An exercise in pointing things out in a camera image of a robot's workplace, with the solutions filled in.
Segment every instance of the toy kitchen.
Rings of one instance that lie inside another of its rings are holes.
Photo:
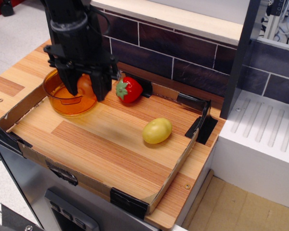
[[[259,40],[268,1],[246,2],[232,22],[42,0],[51,40],[0,75],[0,159],[38,229],[257,230],[252,210],[289,230],[289,90],[272,90],[289,49]]]

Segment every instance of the cardboard box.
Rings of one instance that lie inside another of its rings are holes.
[[[289,208],[209,177],[185,221],[189,231],[289,231]]]
[[[89,114],[64,118],[39,86],[0,119],[0,144],[144,218],[154,211],[196,139],[206,142],[216,124],[210,102],[180,93],[176,101],[152,95],[126,106],[112,91]],[[141,119],[134,119],[136,113]],[[173,133],[161,144],[148,145],[139,132],[155,116],[171,118]]]

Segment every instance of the bowl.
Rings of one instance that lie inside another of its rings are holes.
[[[62,116],[79,116],[94,107],[97,102],[93,98],[83,97],[80,94],[72,95],[63,84],[57,69],[51,71],[43,81],[43,88],[53,109]]]

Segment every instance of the yellow potato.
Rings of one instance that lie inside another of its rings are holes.
[[[143,129],[143,139],[147,143],[157,144],[166,140],[172,132],[172,124],[166,118],[150,121]]]

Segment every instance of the tile backsplash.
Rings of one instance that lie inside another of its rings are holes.
[[[289,50],[253,41],[243,89],[289,104]]]
[[[120,62],[224,96],[235,46],[100,10],[111,23],[103,45]],[[99,21],[104,33],[107,22],[101,16]]]

